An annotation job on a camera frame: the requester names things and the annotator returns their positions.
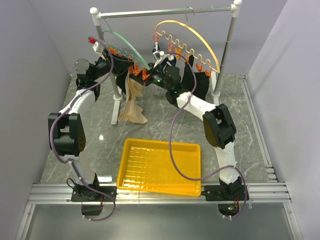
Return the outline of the orange clothespin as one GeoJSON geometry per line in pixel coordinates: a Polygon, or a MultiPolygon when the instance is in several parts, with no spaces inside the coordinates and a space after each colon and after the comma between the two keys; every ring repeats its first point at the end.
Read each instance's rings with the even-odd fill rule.
{"type": "Polygon", "coordinates": [[[145,82],[150,77],[150,73],[147,71],[146,68],[142,70],[142,80],[145,82]]]}

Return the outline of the beige boxer underwear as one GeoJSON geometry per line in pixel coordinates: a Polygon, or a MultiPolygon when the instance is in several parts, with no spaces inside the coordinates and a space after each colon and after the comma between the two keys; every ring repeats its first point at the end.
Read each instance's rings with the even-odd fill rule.
{"type": "Polygon", "coordinates": [[[118,116],[118,121],[146,124],[148,119],[143,114],[144,109],[136,102],[137,98],[143,96],[142,85],[130,78],[129,71],[124,76],[126,102],[122,112],[118,116]]]}

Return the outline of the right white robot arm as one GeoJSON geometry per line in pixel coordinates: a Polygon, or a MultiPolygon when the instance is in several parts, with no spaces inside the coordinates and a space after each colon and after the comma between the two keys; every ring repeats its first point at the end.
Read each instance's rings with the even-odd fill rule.
{"type": "Polygon", "coordinates": [[[187,111],[202,120],[205,138],[216,152],[219,168],[197,180],[204,181],[218,174],[219,187],[211,193],[214,198],[218,201],[247,201],[249,191],[235,158],[235,123],[225,104],[209,103],[195,94],[198,77],[203,76],[204,73],[195,72],[189,63],[185,64],[183,75],[180,75],[180,69],[176,66],[168,66],[165,72],[152,66],[149,71],[142,70],[130,75],[144,86],[154,84],[165,89],[167,101],[178,108],[179,113],[187,111]]]}

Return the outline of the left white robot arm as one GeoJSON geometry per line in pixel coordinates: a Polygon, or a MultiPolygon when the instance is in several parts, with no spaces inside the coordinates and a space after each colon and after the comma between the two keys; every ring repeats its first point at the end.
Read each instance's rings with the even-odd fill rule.
{"type": "Polygon", "coordinates": [[[130,57],[114,54],[99,57],[94,63],[85,58],[78,59],[74,64],[77,76],[74,98],[60,112],[48,116],[50,148],[61,163],[68,164],[72,169],[76,177],[73,193],[83,202],[103,201],[106,195],[100,188],[97,174],[86,160],[80,158],[86,147],[81,116],[100,96],[99,78],[106,80],[110,74],[121,75],[133,65],[130,57]]]}

